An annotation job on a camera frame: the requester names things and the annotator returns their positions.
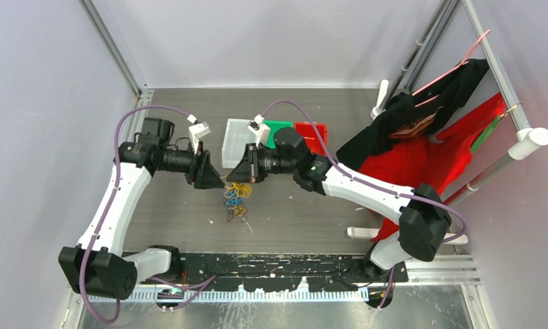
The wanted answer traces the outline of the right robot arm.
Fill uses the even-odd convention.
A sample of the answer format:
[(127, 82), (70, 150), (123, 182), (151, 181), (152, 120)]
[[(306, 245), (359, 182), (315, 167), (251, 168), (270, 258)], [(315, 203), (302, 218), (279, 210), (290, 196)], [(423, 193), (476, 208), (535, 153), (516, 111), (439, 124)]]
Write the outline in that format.
[(352, 171), (333, 158), (313, 154), (305, 138), (292, 127), (278, 130), (274, 140), (274, 148), (246, 144), (227, 182), (258, 184), (269, 175), (289, 174), (306, 191), (346, 199), (394, 223), (398, 231), (374, 244), (363, 264), (372, 281), (383, 280), (392, 267), (405, 260), (430, 262), (435, 258), (451, 216), (432, 186), (399, 186)]

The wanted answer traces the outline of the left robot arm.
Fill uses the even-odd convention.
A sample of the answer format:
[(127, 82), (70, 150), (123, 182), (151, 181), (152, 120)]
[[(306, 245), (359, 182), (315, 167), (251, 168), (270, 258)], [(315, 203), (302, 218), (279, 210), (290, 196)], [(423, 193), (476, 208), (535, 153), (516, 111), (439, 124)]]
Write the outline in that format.
[(174, 283), (184, 273), (177, 247), (151, 245), (123, 255), (125, 236), (145, 188), (158, 171), (182, 173), (195, 189), (222, 189), (224, 183), (210, 162), (202, 138), (210, 134), (206, 122), (189, 118), (188, 146), (170, 145), (175, 125), (147, 117), (141, 132), (117, 150), (120, 162), (112, 168), (107, 191), (93, 220), (74, 247), (63, 247), (58, 262), (75, 293), (126, 300), (138, 283), (157, 276)]

